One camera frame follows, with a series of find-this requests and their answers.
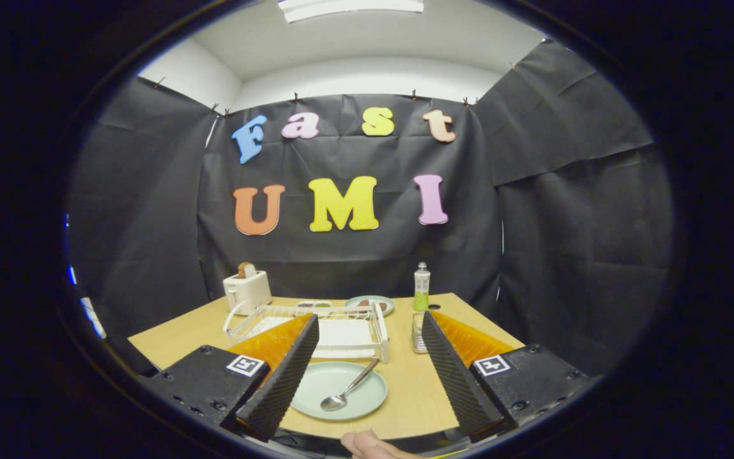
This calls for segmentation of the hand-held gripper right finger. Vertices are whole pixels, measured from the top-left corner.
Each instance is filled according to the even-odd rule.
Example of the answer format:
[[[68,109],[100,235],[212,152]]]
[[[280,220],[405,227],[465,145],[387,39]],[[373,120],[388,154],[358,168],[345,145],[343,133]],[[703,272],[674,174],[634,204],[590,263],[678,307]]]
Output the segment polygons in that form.
[[[540,344],[513,348],[433,310],[423,314],[422,339],[471,442],[538,420],[600,380]]]

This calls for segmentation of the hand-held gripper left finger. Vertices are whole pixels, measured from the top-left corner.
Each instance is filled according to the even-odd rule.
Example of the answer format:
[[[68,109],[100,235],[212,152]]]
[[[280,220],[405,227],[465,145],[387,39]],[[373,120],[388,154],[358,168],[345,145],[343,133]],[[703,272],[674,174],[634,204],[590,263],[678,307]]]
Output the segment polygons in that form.
[[[141,384],[193,420],[268,441],[293,401],[320,337],[304,314],[221,349],[203,345]]]

